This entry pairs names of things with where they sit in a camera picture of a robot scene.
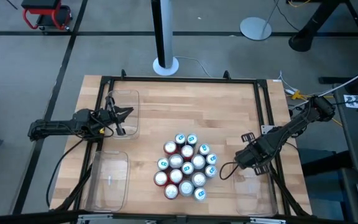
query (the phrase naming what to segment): clear plastic container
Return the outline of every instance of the clear plastic container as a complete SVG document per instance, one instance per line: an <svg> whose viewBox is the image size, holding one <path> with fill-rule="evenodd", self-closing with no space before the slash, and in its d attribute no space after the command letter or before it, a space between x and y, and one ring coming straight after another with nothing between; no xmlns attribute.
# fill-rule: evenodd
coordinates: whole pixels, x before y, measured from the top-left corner
<svg viewBox="0 0 358 224"><path fill-rule="evenodd" d="M278 212L273 183L268 174L256 175L251 168L238 168L233 173L233 181L240 215L270 217Z"/></svg>
<svg viewBox="0 0 358 224"><path fill-rule="evenodd" d="M95 152L85 200L90 212L116 212L126 201L129 161L125 152Z"/></svg>
<svg viewBox="0 0 358 224"><path fill-rule="evenodd" d="M129 114L121 127L125 130L125 135L119 136L115 129L116 124L110 125L110 128L114 130L115 139L135 139L139 136L139 92L136 90L114 90L108 93L113 97L115 106L123 108L133 108L134 110Z"/></svg>

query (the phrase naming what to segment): gray floor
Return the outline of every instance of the gray floor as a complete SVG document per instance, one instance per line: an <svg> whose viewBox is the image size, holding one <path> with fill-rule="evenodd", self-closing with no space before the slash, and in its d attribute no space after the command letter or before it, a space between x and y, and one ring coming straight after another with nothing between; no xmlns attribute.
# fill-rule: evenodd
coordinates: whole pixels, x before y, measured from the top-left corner
<svg viewBox="0 0 358 224"><path fill-rule="evenodd" d="M20 0L12 1L20 6ZM63 0L76 19L81 1ZM318 4L292 8L280 2L280 9L301 28ZM174 30L239 31L242 19L267 17L273 1L173 0ZM354 2L358 13L358 2ZM80 31L153 30L149 1L88 1ZM271 25L275 32L293 32L276 11ZM7 2L0 1L0 30L30 30ZM339 7L322 27L324 32L353 32L357 27L345 5ZM69 37L0 37L0 215L11 212L25 165L32 149L27 138L29 124L41 118L55 84ZM175 55L194 57L208 72L220 77L229 70L235 78L277 78L279 71L288 83L304 93L330 86L319 85L320 76L351 77L358 73L358 38L316 38L309 52L299 53L288 46L288 37L271 37L254 42L245 37L174 37ZM84 75L154 75L154 37L77 37L60 91L53 119L68 119L74 111ZM180 59L175 76L205 77L200 66ZM24 212L47 210L45 191L53 167L63 153L66 138L47 138L27 197ZM298 138L298 146L340 152L347 149L341 127L329 123L309 126ZM326 217L337 205L314 196L308 186L313 212Z"/></svg>

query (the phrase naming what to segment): white pole base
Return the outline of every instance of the white pole base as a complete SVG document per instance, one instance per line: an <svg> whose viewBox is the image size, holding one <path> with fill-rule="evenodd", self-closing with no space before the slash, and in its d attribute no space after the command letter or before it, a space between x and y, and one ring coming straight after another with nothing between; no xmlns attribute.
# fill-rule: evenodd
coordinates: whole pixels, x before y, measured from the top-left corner
<svg viewBox="0 0 358 224"><path fill-rule="evenodd" d="M272 27L266 21L258 17L249 17L240 23L240 30L242 34L251 40L265 40L272 35Z"/></svg>
<svg viewBox="0 0 358 224"><path fill-rule="evenodd" d="M153 62L154 71L161 76L170 76L175 74L179 69L179 62L177 58L173 58L172 66L170 68L163 68L158 64L158 57Z"/></svg>

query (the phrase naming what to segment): soda can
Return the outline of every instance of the soda can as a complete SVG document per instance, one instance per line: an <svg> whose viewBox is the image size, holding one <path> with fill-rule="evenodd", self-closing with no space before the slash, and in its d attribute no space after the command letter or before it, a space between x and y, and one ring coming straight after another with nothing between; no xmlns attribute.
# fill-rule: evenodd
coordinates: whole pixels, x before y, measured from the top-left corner
<svg viewBox="0 0 358 224"><path fill-rule="evenodd" d="M154 183L160 187L166 185L168 183L167 175L162 171L157 172L154 175Z"/></svg>
<svg viewBox="0 0 358 224"><path fill-rule="evenodd" d="M169 167L169 162L167 158L160 158L157 161L157 167L159 170L167 170Z"/></svg>
<svg viewBox="0 0 358 224"><path fill-rule="evenodd" d="M183 174L185 176L189 176L190 174L193 173L194 171L194 166L191 162L185 162L182 167L181 167L181 171L183 172Z"/></svg>
<svg viewBox="0 0 358 224"><path fill-rule="evenodd" d="M194 199L197 202L202 202L206 199L206 191L204 188L199 187L194 191Z"/></svg>
<svg viewBox="0 0 358 224"><path fill-rule="evenodd" d="M194 149L191 146L183 146L180 152L186 161L190 161L193 157Z"/></svg>
<svg viewBox="0 0 358 224"><path fill-rule="evenodd" d="M164 195L167 199L173 200L178 196L178 188L175 185L170 184L165 187Z"/></svg>
<svg viewBox="0 0 358 224"><path fill-rule="evenodd" d="M207 167L205 167L205 176L212 178L216 176L216 173L218 172L218 170L216 169L216 167L214 165L208 165Z"/></svg>
<svg viewBox="0 0 358 224"><path fill-rule="evenodd" d="M207 144L202 144L200 145L200 147L198 148L198 154L206 157L206 155L208 155L210 151L209 145Z"/></svg>
<svg viewBox="0 0 358 224"><path fill-rule="evenodd" d="M172 169L179 169L183 165L183 158L179 154L174 154L169 157L169 165Z"/></svg>
<svg viewBox="0 0 358 224"><path fill-rule="evenodd" d="M174 155L178 152L177 145L173 141L166 142L164 144L164 152L168 155Z"/></svg>
<svg viewBox="0 0 358 224"><path fill-rule="evenodd" d="M216 162L218 161L218 156L215 153L209 153L206 156L205 160L209 165L216 165Z"/></svg>
<svg viewBox="0 0 358 224"><path fill-rule="evenodd" d="M202 172L197 172L191 176L191 182L194 187L202 187L206 183L206 177Z"/></svg>
<svg viewBox="0 0 358 224"><path fill-rule="evenodd" d="M179 185L179 193L184 197L189 197L193 194L194 186L189 180L184 180Z"/></svg>
<svg viewBox="0 0 358 224"><path fill-rule="evenodd" d="M180 170L174 169L169 173L169 179L171 180L171 183L179 184L183 179L183 174Z"/></svg>
<svg viewBox="0 0 358 224"><path fill-rule="evenodd" d="M179 133L175 136L175 143L177 144L178 149L181 149L186 145L186 136L185 134Z"/></svg>
<svg viewBox="0 0 358 224"><path fill-rule="evenodd" d="M189 145L189 146L191 146L191 147L193 147L193 148L195 148L195 147L196 147L196 144L197 144L197 140L198 140L198 138L197 138L197 135L196 135L196 134L189 134L189 135L187 136L187 142L186 142L186 144Z"/></svg>
<svg viewBox="0 0 358 224"><path fill-rule="evenodd" d="M191 159L191 163L194 166L194 169L201 170L205 166L205 158L202 155L195 155Z"/></svg>

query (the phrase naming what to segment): wooden tabletop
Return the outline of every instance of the wooden tabletop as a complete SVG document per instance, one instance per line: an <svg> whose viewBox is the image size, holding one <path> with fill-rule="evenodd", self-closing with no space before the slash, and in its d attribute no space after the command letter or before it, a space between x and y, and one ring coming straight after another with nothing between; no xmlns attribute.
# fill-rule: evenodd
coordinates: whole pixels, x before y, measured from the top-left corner
<svg viewBox="0 0 358 224"><path fill-rule="evenodd" d="M76 111L94 108L100 80L101 76L96 75L84 77ZM276 80L268 80L267 83L275 125L283 125L290 117L282 83ZM200 144L209 144L212 152L219 157L218 169L225 162L232 161L234 153L245 147L240 139L242 134L253 132L259 136L253 85L130 81L115 82L114 90L137 90L140 100L139 137L131 140L106 138L103 143L103 151L122 151L129 158L126 203L119 212L239 216L271 210L268 178L250 177L247 169L238 170L227 180L219 177L208 180L205 185L208 196L201 203L182 196L167 200L163 188L153 182L157 159L164 156L162 146L164 142L173 140L177 133L196 133ZM262 90L260 92L264 120L267 122ZM65 150L77 141L78 138L69 137ZM293 139L288 142L296 145ZM81 143L62 161L51 208L59 206L78 183L85 147L86 143ZM280 155L289 191L303 209L311 213L298 152L286 144ZM230 171L231 167L225 168L223 175L228 175ZM83 200L87 198L87 189L84 189ZM283 213L280 191L277 187L275 191L278 211ZM249 196L249 193L255 192L257 197ZM98 200L109 204L107 196L100 196Z"/></svg>

